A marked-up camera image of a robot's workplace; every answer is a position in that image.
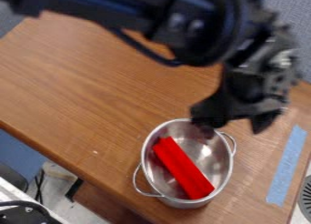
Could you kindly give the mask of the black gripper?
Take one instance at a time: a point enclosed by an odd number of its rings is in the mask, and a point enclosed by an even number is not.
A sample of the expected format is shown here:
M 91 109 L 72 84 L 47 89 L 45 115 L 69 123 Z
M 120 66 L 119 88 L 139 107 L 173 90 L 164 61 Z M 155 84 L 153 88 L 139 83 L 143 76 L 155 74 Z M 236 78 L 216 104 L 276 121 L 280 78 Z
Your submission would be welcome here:
M 260 134 L 283 114 L 288 104 L 290 81 L 286 75 L 254 76 L 223 72 L 215 93 L 189 108 L 191 120 L 205 139 L 215 127 L 248 119 L 254 135 Z

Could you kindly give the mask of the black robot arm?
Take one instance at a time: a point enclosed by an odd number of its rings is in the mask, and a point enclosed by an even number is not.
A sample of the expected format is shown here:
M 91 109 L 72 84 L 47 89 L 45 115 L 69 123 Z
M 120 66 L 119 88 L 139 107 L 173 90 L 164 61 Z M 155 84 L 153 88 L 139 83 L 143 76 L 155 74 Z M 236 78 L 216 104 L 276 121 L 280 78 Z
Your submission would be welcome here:
M 299 43 L 264 0 L 0 0 L 15 14 L 49 11 L 103 26 L 145 57 L 169 66 L 223 65 L 220 85 L 189 108 L 209 131 L 247 119 L 266 131 L 298 85 Z

